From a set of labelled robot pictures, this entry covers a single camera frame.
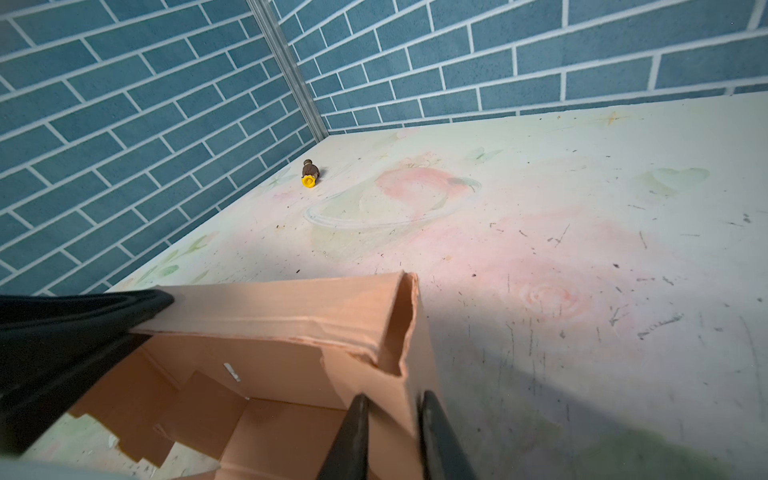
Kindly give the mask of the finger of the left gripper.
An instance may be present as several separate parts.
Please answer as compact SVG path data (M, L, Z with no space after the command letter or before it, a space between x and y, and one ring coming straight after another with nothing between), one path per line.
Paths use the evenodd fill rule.
M133 328L174 302L150 289L1 298L1 452L24 453L146 341Z

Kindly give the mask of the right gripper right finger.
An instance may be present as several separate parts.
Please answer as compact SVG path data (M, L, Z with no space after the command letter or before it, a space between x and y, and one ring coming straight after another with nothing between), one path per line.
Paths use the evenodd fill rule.
M419 409L423 476L430 480L470 480L477 476L441 406L431 390Z

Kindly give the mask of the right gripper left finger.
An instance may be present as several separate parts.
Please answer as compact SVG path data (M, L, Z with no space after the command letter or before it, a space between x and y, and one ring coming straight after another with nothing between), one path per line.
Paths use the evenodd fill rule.
M358 394L352 400L317 480L367 480L369 400Z

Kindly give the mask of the orange cardboard paper box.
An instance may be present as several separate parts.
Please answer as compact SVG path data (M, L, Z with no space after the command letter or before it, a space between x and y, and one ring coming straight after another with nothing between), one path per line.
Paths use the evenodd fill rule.
M368 468L419 479L421 398L438 392L416 275L172 286L146 341L72 407L133 460L180 443L218 479L313 479L357 395Z

